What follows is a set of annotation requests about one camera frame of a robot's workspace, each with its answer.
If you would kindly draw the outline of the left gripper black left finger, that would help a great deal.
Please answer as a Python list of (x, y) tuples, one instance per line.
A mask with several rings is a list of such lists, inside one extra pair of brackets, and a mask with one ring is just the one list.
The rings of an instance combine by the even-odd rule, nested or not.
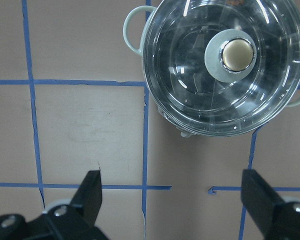
[(100, 170), (90, 170), (70, 201), (79, 215), (92, 227), (102, 206), (102, 181)]

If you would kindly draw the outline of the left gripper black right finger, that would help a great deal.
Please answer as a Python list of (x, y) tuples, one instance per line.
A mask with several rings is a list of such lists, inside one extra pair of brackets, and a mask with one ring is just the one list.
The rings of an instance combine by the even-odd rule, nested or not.
[(242, 171), (240, 199), (262, 236), (267, 237), (286, 202), (254, 169)]

